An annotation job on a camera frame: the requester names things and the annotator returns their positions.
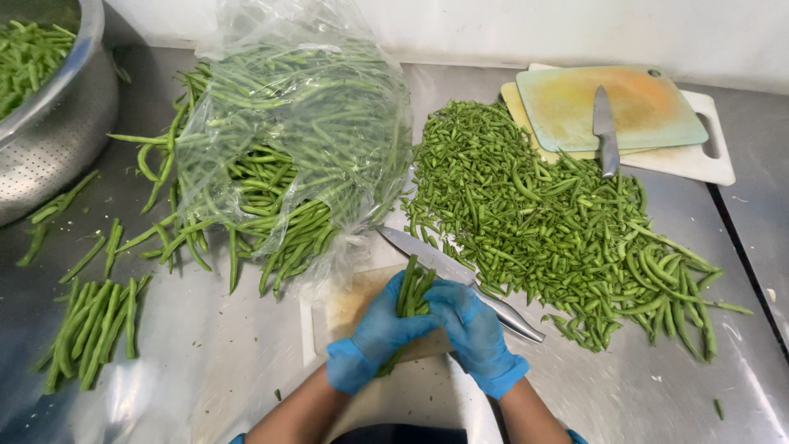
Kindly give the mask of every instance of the person's arm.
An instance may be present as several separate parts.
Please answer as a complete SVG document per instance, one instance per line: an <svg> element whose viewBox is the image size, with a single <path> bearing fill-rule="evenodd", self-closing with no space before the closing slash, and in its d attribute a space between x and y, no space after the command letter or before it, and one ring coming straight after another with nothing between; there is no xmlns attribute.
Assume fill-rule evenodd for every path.
<svg viewBox="0 0 789 444"><path fill-rule="evenodd" d="M389 280L353 336L329 344L326 364L261 419L243 437L244 444L321 442L350 398L370 382L381 364L401 345L439 327L436 317L429 314L398 318L397 297L404 275L401 271Z"/></svg>
<svg viewBox="0 0 789 444"><path fill-rule="evenodd" d="M350 395L329 384L326 365L279 403L245 436L245 444L321 442Z"/></svg>
<svg viewBox="0 0 789 444"><path fill-rule="evenodd" d="M520 378L501 396L499 406L512 444L572 442L526 377Z"/></svg>
<svg viewBox="0 0 789 444"><path fill-rule="evenodd" d="M569 444L570 435L524 377L529 363L513 355L488 307L465 285L437 280L424 294L447 330L463 367L482 391L499 401L513 444Z"/></svg>

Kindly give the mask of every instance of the cutting board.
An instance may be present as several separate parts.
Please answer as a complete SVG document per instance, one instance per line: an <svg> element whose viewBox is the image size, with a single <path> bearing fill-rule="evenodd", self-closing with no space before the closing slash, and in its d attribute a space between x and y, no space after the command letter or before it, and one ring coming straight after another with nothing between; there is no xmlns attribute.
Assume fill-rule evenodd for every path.
<svg viewBox="0 0 789 444"><path fill-rule="evenodd" d="M548 151L596 151L594 94L611 100L620 150L700 144L707 131L674 82L658 66L592 66L529 70L515 83L540 145Z"/></svg>
<svg viewBox="0 0 789 444"><path fill-rule="evenodd" d="M554 70L555 66L532 63L529 70ZM631 167L640 167L648 170L661 171L668 174L687 177L689 179L712 182L719 185L731 185L735 182L734 169L731 166L728 148L720 127L720 118L715 108L712 97L697 92L681 91L693 110L705 120L709 140L707 152L713 153L717 158L708 156L702 144L684 145L670 148L631 150L623 154L620 163ZM506 83L501 87L501 95L507 104L513 120L518 126L525 126L530 133L532 146L539 154L550 163L555 163L559 155L545 151L533 136L531 122L526 116L526 111L515 82ZM595 152L571 152L576 159L594 159Z"/></svg>
<svg viewBox="0 0 789 444"><path fill-rule="evenodd" d="M326 302L326 329L329 342L351 337L359 324L362 315L392 276L406 264L393 265L353 275L353 283L349 292L335 295ZM400 362L441 355L454 350L447 339L444 329L436 329L427 335L417 338L403 352Z"/></svg>

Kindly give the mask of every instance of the metal bowl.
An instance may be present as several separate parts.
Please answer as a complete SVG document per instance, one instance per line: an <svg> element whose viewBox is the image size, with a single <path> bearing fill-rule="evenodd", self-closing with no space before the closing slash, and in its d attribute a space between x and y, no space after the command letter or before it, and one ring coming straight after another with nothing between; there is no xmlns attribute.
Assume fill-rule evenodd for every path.
<svg viewBox="0 0 789 444"><path fill-rule="evenodd" d="M77 34L63 65L0 120L0 226L53 197L99 155L118 117L118 81L101 39L101 0L4 0L0 21Z"/></svg>

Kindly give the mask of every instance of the gloved hand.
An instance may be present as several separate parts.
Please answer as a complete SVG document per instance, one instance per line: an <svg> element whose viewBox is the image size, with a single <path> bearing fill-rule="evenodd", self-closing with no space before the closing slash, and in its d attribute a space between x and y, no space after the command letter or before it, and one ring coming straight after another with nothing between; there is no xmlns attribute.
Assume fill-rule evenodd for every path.
<svg viewBox="0 0 789 444"><path fill-rule="evenodd" d="M439 327L436 317L430 314L398 317L397 295L405 275L403 270L389 280L370 303L350 339L326 347L326 376L337 390L356 394L401 345Z"/></svg>
<svg viewBox="0 0 789 444"><path fill-rule="evenodd" d="M471 288L452 280L436 280L424 299L447 329L461 363L486 395L501 398L529 370L523 356L507 350L495 311Z"/></svg>

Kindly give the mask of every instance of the knife handle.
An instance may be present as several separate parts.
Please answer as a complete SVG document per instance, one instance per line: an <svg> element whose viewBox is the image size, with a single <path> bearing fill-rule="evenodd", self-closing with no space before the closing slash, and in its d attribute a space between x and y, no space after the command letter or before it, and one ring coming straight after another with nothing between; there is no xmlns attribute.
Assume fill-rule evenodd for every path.
<svg viewBox="0 0 789 444"><path fill-rule="evenodd" d="M521 316L517 310L512 308L510 304L502 301L501 299L492 298L484 294L480 290L479 286L477 286L476 282L472 283L469 288L474 290L474 292L477 294L477 296L479 296L480 300L485 303L485 305L491 307L495 311L495 315L502 325L525 337L526 339L530 339L537 343L542 344L542 341L545 340L545 335L538 332L534 329L534 327L529 325L523 316Z"/></svg>
<svg viewBox="0 0 789 444"><path fill-rule="evenodd" d="M613 131L602 133L600 138L600 166L603 169L603 179L610 179L619 169L619 144L616 143L616 133Z"/></svg>

